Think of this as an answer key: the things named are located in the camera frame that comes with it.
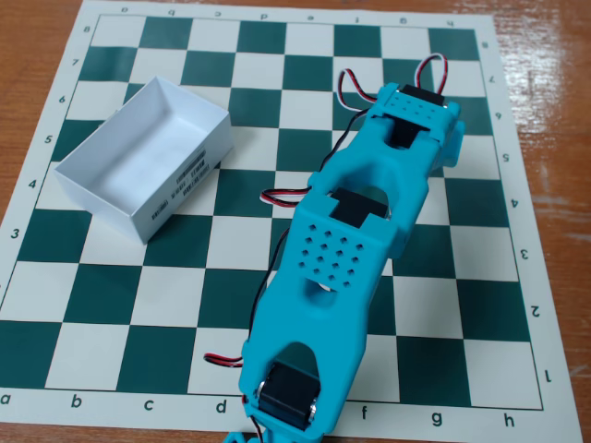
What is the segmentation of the turquoise gripper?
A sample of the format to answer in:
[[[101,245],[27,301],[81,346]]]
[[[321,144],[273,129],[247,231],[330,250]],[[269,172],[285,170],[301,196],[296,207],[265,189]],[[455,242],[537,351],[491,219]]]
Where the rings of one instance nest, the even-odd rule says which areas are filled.
[[[455,167],[462,143],[464,138],[464,121],[458,121],[451,134],[449,135],[448,139],[443,144],[436,161],[434,162],[431,170],[437,170],[441,167]]]

